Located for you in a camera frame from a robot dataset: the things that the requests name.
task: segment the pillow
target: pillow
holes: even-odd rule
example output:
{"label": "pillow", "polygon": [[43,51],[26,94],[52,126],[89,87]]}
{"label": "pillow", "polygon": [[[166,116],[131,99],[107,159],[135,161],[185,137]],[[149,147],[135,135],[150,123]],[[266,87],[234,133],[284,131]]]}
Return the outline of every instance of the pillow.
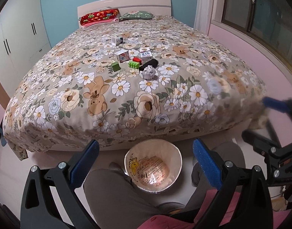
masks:
{"label": "pillow", "polygon": [[80,25],[85,27],[85,25],[90,23],[92,23],[93,25],[94,22],[102,22],[105,20],[114,19],[118,14],[119,14],[118,9],[107,9],[89,13],[81,17]]}
{"label": "pillow", "polygon": [[152,18],[153,14],[147,11],[133,11],[125,13],[119,19],[120,21],[126,21],[126,20],[151,20]]}
{"label": "pillow", "polygon": [[119,22],[119,17],[115,17],[113,19],[107,19],[107,20],[102,20],[102,21],[94,21],[94,22],[90,22],[87,24],[84,24],[83,26],[81,26],[82,28],[87,28],[96,24],[103,24],[103,23],[113,23],[113,22]]}

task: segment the red pillow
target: red pillow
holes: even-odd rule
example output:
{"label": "red pillow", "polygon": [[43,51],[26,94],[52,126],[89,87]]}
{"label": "red pillow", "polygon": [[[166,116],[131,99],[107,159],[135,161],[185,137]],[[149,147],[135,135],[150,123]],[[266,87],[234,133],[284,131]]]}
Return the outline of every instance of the red pillow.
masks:
{"label": "red pillow", "polygon": [[84,25],[81,26],[81,27],[82,27],[82,28],[86,28],[86,27],[93,26],[93,25],[95,25],[95,24],[112,23],[112,22],[119,22],[119,18],[116,17],[116,18],[114,18],[114,19],[107,19],[107,20],[102,20],[102,21],[90,22],[90,23],[84,24]]}
{"label": "red pillow", "polygon": [[84,26],[85,24],[94,22],[101,22],[105,20],[114,19],[119,14],[118,9],[106,9],[94,13],[89,13],[81,17],[80,25]]}

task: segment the person's leg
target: person's leg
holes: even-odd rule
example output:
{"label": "person's leg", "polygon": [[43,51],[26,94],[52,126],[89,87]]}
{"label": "person's leg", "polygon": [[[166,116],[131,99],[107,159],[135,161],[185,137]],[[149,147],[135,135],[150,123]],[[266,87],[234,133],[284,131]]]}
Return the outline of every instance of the person's leg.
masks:
{"label": "person's leg", "polygon": [[[230,160],[237,167],[246,167],[242,150],[233,142],[223,143],[215,147],[213,151],[217,152],[224,161]],[[199,175],[200,180],[195,192],[192,194],[185,208],[182,209],[180,213],[200,208],[206,196],[206,192],[209,189],[213,189],[213,187],[209,184],[206,176],[204,175],[201,167],[194,168],[194,171],[196,172],[194,173],[195,175]]]}
{"label": "person's leg", "polygon": [[101,229],[137,229],[152,216],[162,214],[135,192],[131,178],[121,171],[90,172],[84,193]]}

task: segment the green block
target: green block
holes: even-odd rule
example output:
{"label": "green block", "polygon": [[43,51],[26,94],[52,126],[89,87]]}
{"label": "green block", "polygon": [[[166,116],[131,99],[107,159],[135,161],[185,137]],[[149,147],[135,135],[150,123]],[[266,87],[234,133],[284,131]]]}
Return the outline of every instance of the green block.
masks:
{"label": "green block", "polygon": [[114,62],[114,63],[112,63],[112,69],[113,69],[113,71],[118,71],[118,70],[120,70],[121,68],[120,68],[120,66],[119,66],[119,63],[118,63],[118,62]]}

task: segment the white cup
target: white cup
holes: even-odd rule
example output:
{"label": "white cup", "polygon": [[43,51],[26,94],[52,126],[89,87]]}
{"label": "white cup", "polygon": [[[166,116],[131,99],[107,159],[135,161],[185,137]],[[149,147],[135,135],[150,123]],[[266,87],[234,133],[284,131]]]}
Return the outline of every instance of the white cup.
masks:
{"label": "white cup", "polygon": [[119,44],[123,42],[124,42],[124,39],[122,37],[111,37],[111,44],[113,46],[118,46]]}

